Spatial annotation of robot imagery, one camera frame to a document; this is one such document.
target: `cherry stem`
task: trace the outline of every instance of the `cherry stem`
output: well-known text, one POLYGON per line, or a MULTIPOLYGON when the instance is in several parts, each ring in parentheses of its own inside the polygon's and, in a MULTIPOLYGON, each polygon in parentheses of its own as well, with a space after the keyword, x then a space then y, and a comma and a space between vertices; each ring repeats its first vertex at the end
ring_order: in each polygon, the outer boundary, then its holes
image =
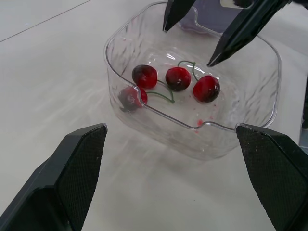
POLYGON ((164 95, 162 95, 162 94, 160 94, 160 93, 158 93, 158 92, 155 92, 155 91, 148 91, 148 92, 146 92, 147 94, 155 94, 155 95, 159 95, 159 96, 161 96, 161 97, 163 97, 165 100, 167 100, 167 101, 169 101, 170 103, 174 103, 175 101, 172 99, 169 99, 168 97, 166 97, 166 96, 164 96, 164 95))
POLYGON ((173 97, 173 93, 172 93, 172 90, 170 90, 170 88, 168 87, 168 85, 166 83, 164 83, 163 81, 161 80, 157 80, 157 82, 163 84, 165 86, 165 88, 167 88, 167 90, 170 92, 170 95, 171 95, 171 100, 174 102, 174 97, 173 97))
POLYGON ((194 67, 196 66, 196 62, 190 62, 190 61, 186 61, 186 60, 182 60, 182 61, 180 61, 179 63, 178 63, 178 67, 179 67, 179 65, 181 64, 181 63, 190 63, 190 64, 192 64, 192 74, 193 74, 193 77, 195 78, 195 80, 198 82, 198 79, 197 79, 197 77, 196 77, 196 75, 194 74, 194 67))

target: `plastic bowl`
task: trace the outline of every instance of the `plastic bowl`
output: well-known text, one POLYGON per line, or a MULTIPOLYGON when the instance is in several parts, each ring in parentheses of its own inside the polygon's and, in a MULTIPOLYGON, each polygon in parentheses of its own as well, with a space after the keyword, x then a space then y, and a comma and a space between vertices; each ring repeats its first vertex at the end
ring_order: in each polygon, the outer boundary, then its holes
MULTIPOLYGON (((185 31, 179 26, 163 32, 165 7, 165 2, 147 6, 108 40, 105 61, 111 105, 122 122, 184 154, 198 159, 221 157, 239 144, 234 132, 237 123, 268 127, 273 122, 281 80, 280 57, 258 37, 230 59, 208 68, 219 36, 185 31), (158 71, 158 79, 165 82, 166 71, 181 60, 197 63, 198 78, 212 75, 219 79, 218 98, 212 103, 197 102, 192 77, 185 91, 174 92, 174 104, 152 94, 144 104, 132 80, 133 68, 151 65, 158 71), (120 100, 127 88, 136 91, 136 110, 126 110, 120 100)), ((182 65, 192 72, 191 64, 182 65)), ((161 84, 154 91, 169 94, 161 84)))

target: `container rim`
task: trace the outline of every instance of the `container rim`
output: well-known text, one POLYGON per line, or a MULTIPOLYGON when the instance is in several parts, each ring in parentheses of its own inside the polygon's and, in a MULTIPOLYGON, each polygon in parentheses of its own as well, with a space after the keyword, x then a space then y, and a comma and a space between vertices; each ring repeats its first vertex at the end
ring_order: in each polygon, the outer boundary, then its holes
MULTIPOLYGON (((111 65, 111 63, 110 63, 110 61, 109 61, 109 59, 108 59, 107 53, 108 53, 108 48, 109 48, 110 42, 115 38, 116 34, 118 34, 120 31, 122 31, 123 29, 125 29, 126 26, 127 26, 133 19, 135 19, 136 17, 138 17, 141 13, 143 13, 144 11, 146 11, 148 8, 150 8, 150 7, 152 7, 152 6, 155 6, 155 5, 166 4, 166 3, 167 3, 166 1, 159 1, 159 2, 154 2, 154 3, 151 3, 151 4, 147 5, 147 6, 144 7, 142 10, 140 10, 135 16, 131 17, 123 26, 121 26, 121 27, 120 27, 120 28, 119 28, 119 29, 107 40, 107 42, 106 42, 106 45, 105 45, 105 48, 104 48, 104 51, 105 51, 105 52, 104 52, 104 59, 105 59, 105 62, 107 63, 107 65, 111 68, 111 70, 112 70, 117 76, 119 76, 121 79, 123 79, 124 81, 126 81, 127 83, 129 83, 130 85, 132 85, 132 86, 134 87, 134 89, 137 91, 138 100, 139 100, 139 102, 141 103, 142 107, 145 107, 145 108, 149 109, 150 111, 152 111, 152 112, 154 112, 154 113, 156 113, 156 114, 158 114, 158 115, 160 115, 160 116, 162 116, 162 117, 164 117, 164 118, 166 118, 166 119, 172 121, 173 123, 176 123, 176 124, 178 124, 178 125, 180 125, 180 126, 186 128, 186 129, 190 129, 190 130, 199 130, 199 129, 202 128, 203 126, 213 126, 213 127, 216 127, 216 128, 218 128, 218 129, 221 129, 221 130, 224 130, 224 131, 235 132, 236 125, 235 125, 234 128, 230 128, 230 127, 221 125, 221 124, 216 123, 216 122, 213 122, 213 121, 205 121, 205 122, 203 122, 200 126, 192 127, 192 126, 187 125, 187 124, 185 124, 185 123, 183 123, 183 122, 181 122, 181 121, 179 121, 179 120, 177 120, 177 119, 175 119, 175 118, 173 118, 173 117, 171 117, 171 116, 169 116, 169 115, 167 115, 167 114, 165 114, 165 113, 162 113, 162 112, 156 110, 155 108, 152 108, 152 107, 146 105, 146 104, 143 102, 142 98, 141 98, 141 92, 140 92, 139 87, 138 87, 135 83, 130 82, 129 80, 123 78, 123 77, 122 77, 118 72, 116 72, 116 71, 114 70, 114 68, 112 67, 112 65, 111 65)), ((277 56, 277 60, 278 60, 277 92, 276 92, 276 95, 275 95, 275 102, 274 102, 274 104, 273 104, 273 110, 272 110, 272 112, 271 112, 271 116, 270 116, 269 120, 268 120, 265 124, 263 124, 262 126, 260 126, 260 127, 262 127, 262 128, 267 128, 267 127, 269 127, 269 126, 273 123, 273 121, 274 121, 274 119, 275 119, 275 117, 276 117, 276 115, 277 115, 277 107, 278 107, 278 100, 279 100, 279 97, 278 97, 278 96, 279 96, 279 94, 280 94, 280 86, 281 86, 282 60, 281 60, 281 57, 280 57, 278 51, 276 50, 276 48, 274 48, 267 40, 265 40, 264 38, 262 38, 260 35, 258 35, 257 37, 258 37, 259 39, 261 39, 262 41, 264 41, 265 43, 267 43, 267 44, 269 45, 269 47, 272 48, 272 50, 275 52, 275 54, 276 54, 276 56, 277 56)))

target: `cherry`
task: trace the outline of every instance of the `cherry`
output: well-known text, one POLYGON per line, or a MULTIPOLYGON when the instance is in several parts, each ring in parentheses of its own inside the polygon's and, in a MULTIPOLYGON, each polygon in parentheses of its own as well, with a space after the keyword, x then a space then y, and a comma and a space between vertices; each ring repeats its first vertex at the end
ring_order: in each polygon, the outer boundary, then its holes
MULTIPOLYGON (((148 103, 148 95, 145 90, 139 87, 141 92, 142 101, 147 104, 148 103)), ((123 104, 123 109, 125 111, 136 111, 138 108, 142 107, 141 102, 138 100, 138 93, 133 87, 127 87, 121 90, 119 96, 119 100, 123 104)))
POLYGON ((173 67, 166 73, 166 82, 173 91, 182 91, 191 83, 191 75, 182 67, 173 67))
POLYGON ((157 71, 149 65, 138 65, 132 73, 133 81, 144 89, 152 89, 157 84, 157 71))
POLYGON ((218 97, 220 85, 213 76, 204 76, 198 80, 192 92, 197 101, 210 103, 218 97))

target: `tabletop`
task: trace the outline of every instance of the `tabletop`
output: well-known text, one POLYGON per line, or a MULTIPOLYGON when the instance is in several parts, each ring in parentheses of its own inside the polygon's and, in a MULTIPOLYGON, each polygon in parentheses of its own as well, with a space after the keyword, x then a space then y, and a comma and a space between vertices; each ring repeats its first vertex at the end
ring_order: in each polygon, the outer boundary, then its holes
MULTIPOLYGON (((153 0, 20 2, 0 2, 0 214, 66 134, 106 123, 99 182, 83 230, 274 231, 239 147, 201 162, 115 117, 104 44, 153 0)), ((278 114, 270 128, 295 142, 308 70, 307 19, 308 12, 292 4, 261 32, 282 58, 278 114)))

